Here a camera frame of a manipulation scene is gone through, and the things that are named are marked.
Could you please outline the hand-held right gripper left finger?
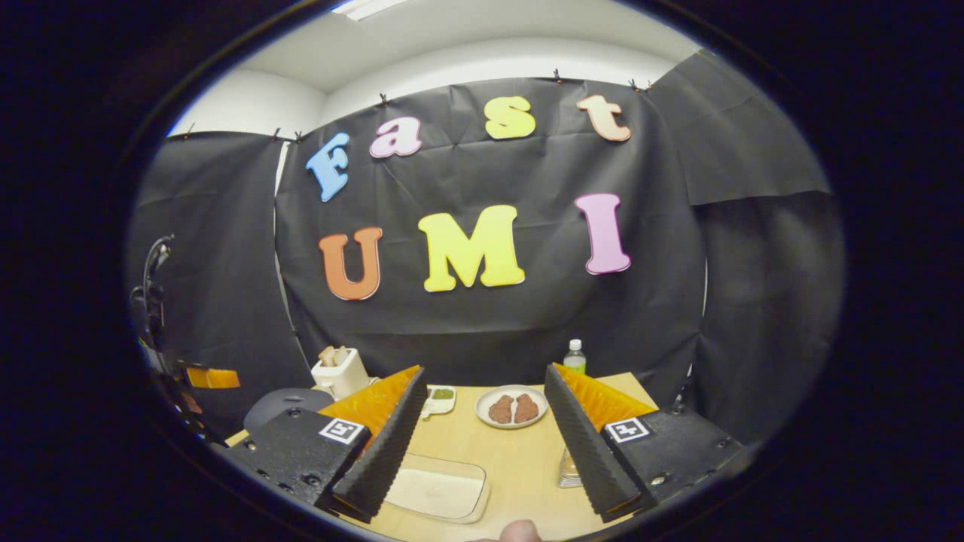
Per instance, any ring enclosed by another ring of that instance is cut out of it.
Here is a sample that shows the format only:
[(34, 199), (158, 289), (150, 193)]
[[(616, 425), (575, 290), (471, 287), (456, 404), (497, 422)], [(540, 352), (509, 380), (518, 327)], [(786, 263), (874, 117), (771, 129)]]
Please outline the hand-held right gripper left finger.
[(427, 397), (424, 369), (412, 366), (320, 410), (289, 406), (224, 455), (307, 504), (370, 522)]

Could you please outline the white toaster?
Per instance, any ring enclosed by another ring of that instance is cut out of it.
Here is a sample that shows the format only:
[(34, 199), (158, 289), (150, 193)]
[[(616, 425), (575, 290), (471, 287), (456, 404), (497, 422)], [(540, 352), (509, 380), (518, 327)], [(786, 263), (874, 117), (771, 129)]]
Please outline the white toaster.
[(355, 394), (371, 383), (371, 377), (359, 357), (358, 350), (348, 348), (348, 353), (340, 367), (321, 367), (318, 361), (311, 367), (311, 376), (317, 387), (333, 395), (334, 399)]

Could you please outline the white sectioned grain plate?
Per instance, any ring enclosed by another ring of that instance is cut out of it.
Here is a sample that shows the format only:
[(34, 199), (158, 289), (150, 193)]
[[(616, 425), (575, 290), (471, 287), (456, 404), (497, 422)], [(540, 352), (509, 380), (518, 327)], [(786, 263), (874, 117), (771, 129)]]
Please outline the white sectioned grain plate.
[(421, 409), (421, 419), (447, 414), (454, 409), (457, 390), (453, 385), (427, 385), (428, 397)]

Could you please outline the round white plate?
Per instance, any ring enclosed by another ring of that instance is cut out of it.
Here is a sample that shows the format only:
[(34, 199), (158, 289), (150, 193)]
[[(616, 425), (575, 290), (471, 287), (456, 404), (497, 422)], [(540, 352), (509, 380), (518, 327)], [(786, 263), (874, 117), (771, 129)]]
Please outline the round white plate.
[[(538, 418), (533, 419), (533, 421), (529, 421), (527, 423), (515, 423), (513, 421), (511, 423), (508, 423), (508, 425), (499, 425), (499, 423), (495, 423), (491, 421), (491, 419), (488, 416), (489, 408), (497, 401), (497, 399), (502, 397), (502, 395), (504, 394), (509, 395), (509, 397), (515, 398), (514, 404), (512, 405), (513, 415), (515, 414), (515, 410), (516, 410), (516, 397), (519, 397), (520, 394), (529, 394), (530, 397), (532, 397), (532, 399), (539, 405)], [(530, 385), (500, 385), (500, 387), (493, 388), (493, 390), (483, 392), (483, 394), (480, 395), (480, 397), (478, 398), (478, 401), (476, 401), (474, 409), (475, 409), (475, 414), (476, 416), (478, 416), (480, 421), (484, 422), (485, 425), (492, 426), (492, 428), (499, 428), (499, 429), (527, 428), (527, 426), (534, 425), (534, 423), (541, 421), (541, 418), (543, 418), (545, 413), (548, 411), (548, 399), (545, 398), (543, 391), (539, 391), (537, 390), (537, 388), (530, 387)]]

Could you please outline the grey and silver rice cooker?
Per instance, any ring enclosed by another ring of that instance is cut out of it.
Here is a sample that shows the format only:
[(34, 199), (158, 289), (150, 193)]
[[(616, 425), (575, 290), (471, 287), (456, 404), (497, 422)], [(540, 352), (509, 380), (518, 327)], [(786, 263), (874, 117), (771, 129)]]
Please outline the grey and silver rice cooker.
[(252, 433), (262, 428), (265, 423), (285, 414), (291, 409), (298, 408), (318, 412), (328, 405), (334, 404), (333, 395), (326, 391), (310, 390), (309, 388), (281, 388), (268, 392), (252, 405), (243, 419), (244, 430)]

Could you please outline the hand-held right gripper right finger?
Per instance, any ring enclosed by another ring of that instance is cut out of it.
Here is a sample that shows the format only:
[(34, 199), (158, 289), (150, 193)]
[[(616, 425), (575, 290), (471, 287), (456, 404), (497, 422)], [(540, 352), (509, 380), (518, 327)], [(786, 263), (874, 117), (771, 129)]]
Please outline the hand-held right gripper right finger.
[(749, 461), (737, 439), (692, 409), (655, 409), (561, 364), (545, 371), (545, 397), (605, 522), (736, 476)]

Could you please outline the wide ceiling light panel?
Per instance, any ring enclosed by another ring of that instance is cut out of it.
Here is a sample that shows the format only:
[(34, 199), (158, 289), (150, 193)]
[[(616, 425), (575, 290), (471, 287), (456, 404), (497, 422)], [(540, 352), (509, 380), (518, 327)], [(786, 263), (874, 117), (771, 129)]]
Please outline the wide ceiling light panel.
[(331, 13), (343, 15), (347, 17), (348, 20), (358, 22), (409, 1), (410, 0), (345, 0), (331, 8)]

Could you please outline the clear glass dish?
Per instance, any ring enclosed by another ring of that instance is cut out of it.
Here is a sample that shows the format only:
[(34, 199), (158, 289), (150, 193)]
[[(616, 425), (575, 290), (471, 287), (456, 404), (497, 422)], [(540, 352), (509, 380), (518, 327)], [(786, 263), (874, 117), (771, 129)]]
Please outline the clear glass dish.
[(491, 483), (489, 481), (489, 477), (487, 476), (487, 472), (479, 465), (462, 462), (462, 461), (452, 461), (452, 460), (447, 460), (442, 458), (429, 457), (421, 454), (407, 453), (406, 456), (403, 458), (403, 461), (398, 471), (402, 469), (426, 470), (426, 471), (434, 471), (434, 473), (450, 474), (451, 476), (479, 478), (479, 480), (483, 481), (484, 488), (482, 491), (482, 496), (478, 501), (478, 504), (476, 505), (475, 511), (473, 511), (473, 513), (469, 515), (467, 518), (445, 520), (443, 518), (438, 518), (435, 516), (416, 513), (402, 507), (399, 507), (399, 508), (409, 511), (410, 513), (419, 514), (421, 516), (430, 518), (432, 520), (438, 520), (441, 522), (453, 522), (453, 524), (472, 524), (473, 522), (477, 522), (479, 518), (481, 518), (482, 515), (484, 515), (484, 511), (486, 509), (486, 506), (488, 504), (488, 500), (491, 494)]

